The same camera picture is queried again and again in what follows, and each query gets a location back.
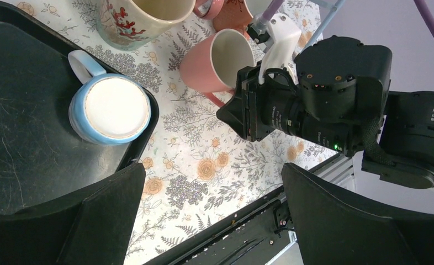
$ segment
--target pink mug handle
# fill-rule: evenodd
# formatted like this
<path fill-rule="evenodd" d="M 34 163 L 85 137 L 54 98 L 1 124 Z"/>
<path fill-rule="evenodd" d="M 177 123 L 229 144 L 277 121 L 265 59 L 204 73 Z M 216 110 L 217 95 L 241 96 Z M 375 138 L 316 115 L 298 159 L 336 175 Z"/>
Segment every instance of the pink mug handle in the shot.
<path fill-rule="evenodd" d="M 235 91 L 233 90 L 229 90 L 227 91 L 230 94 L 235 94 Z M 222 102 L 222 100 L 218 99 L 216 96 L 214 96 L 214 94 L 212 93 L 203 93 L 203 95 L 208 98 L 210 101 L 212 101 L 212 103 L 214 103 L 215 105 L 217 105 L 217 107 L 221 108 L 225 105 L 225 103 Z"/>
<path fill-rule="evenodd" d="M 212 0 L 210 4 L 209 10 L 207 12 L 202 13 L 199 10 L 199 7 L 205 4 L 208 0 L 197 0 L 196 5 L 194 6 L 193 12 L 195 15 L 202 19 L 214 19 L 219 14 L 220 10 L 224 6 L 225 0 Z"/>

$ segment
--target mug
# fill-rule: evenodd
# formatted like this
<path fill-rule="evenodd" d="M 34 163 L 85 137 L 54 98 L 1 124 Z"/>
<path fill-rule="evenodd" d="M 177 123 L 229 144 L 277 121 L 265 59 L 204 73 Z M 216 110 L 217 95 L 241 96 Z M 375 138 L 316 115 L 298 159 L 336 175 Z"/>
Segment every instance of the mug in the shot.
<path fill-rule="evenodd" d="M 194 14 L 202 19 L 214 19 L 224 6 L 225 0 L 196 0 Z"/>
<path fill-rule="evenodd" d="M 246 27 L 253 17 L 262 14 L 269 7 L 272 0 L 227 0 L 220 13 L 214 18 L 213 26 L 216 31 L 236 29 L 245 33 Z"/>
<path fill-rule="evenodd" d="M 151 117 L 143 88 L 127 76 L 107 73 L 85 51 L 72 51 L 67 58 L 83 84 L 69 106 L 74 131 L 99 145 L 121 145 L 139 137 Z"/>
<path fill-rule="evenodd" d="M 100 0 L 97 29 L 109 45 L 132 51 L 184 21 L 196 0 Z"/>
<path fill-rule="evenodd" d="M 212 93 L 231 92 L 238 71 L 246 66 L 256 66 L 250 43 L 238 31 L 224 29 L 192 47 L 179 73 L 186 86 L 222 107 L 224 103 Z"/>

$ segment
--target black tray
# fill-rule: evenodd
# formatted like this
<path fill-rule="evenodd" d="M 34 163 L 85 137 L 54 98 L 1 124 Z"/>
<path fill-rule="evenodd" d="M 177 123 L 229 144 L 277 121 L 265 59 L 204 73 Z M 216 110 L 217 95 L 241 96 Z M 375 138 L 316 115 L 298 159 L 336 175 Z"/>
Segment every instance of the black tray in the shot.
<path fill-rule="evenodd" d="M 67 116 L 81 86 L 67 54 L 78 49 L 0 2 L 0 214 L 55 199 L 126 167 L 141 156 L 157 124 L 158 105 L 146 90 L 152 117 L 137 140 L 109 147 L 82 141 Z"/>

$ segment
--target blue mug handle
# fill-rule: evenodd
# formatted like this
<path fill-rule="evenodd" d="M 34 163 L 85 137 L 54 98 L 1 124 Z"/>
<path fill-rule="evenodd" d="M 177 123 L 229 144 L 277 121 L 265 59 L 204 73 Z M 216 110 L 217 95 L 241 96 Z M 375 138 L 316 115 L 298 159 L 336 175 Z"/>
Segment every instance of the blue mug handle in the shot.
<path fill-rule="evenodd" d="M 87 83 L 95 76 L 107 73 L 107 71 L 85 51 L 71 51 L 67 55 L 67 59 L 69 60 L 74 74 L 82 84 Z"/>

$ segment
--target floral tablecloth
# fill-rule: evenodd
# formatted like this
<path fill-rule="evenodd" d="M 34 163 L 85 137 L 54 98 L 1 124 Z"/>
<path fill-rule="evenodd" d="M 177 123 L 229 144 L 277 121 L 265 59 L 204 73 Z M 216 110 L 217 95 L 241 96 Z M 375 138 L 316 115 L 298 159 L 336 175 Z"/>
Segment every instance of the floral tablecloth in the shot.
<path fill-rule="evenodd" d="M 145 263 L 279 187 L 283 163 L 312 168 L 334 154 L 278 131 L 245 142 L 218 121 L 214 105 L 183 84 L 179 62 L 214 32 L 209 21 L 191 15 L 144 47 L 122 52 L 98 35 L 95 0 L 6 2 L 137 80 L 158 101 L 160 120 L 141 159 L 147 179 L 125 264 Z M 320 23 L 318 6 L 287 0 L 281 9 L 303 30 L 300 51 Z M 252 46 L 260 60 L 262 51 Z"/>

